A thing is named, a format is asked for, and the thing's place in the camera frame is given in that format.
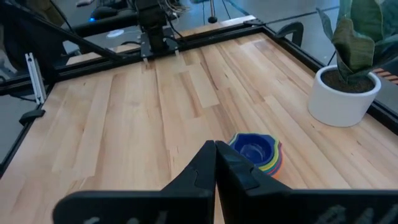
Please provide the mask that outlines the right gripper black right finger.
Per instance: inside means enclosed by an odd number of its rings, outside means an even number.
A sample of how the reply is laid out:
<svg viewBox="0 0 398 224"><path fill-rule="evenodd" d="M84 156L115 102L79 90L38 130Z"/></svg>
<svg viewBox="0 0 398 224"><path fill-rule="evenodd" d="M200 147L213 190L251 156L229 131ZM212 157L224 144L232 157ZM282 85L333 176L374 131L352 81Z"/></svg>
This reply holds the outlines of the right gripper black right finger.
<svg viewBox="0 0 398 224"><path fill-rule="evenodd" d="M225 182L235 185L242 190L263 190L265 192L290 191L291 188L279 182L277 179L263 173L254 166L252 162L238 154L228 144L223 141L216 141L217 169L222 174L218 180L226 178Z"/></svg>

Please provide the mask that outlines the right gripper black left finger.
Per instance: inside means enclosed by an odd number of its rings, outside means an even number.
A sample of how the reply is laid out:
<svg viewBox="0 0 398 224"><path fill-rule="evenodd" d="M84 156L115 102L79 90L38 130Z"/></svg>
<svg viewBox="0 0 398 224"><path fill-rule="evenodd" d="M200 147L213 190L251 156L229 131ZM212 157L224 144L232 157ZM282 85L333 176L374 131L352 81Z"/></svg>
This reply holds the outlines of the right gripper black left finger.
<svg viewBox="0 0 398 224"><path fill-rule="evenodd" d="M216 144L207 140L188 165L162 191L215 189Z"/></svg>

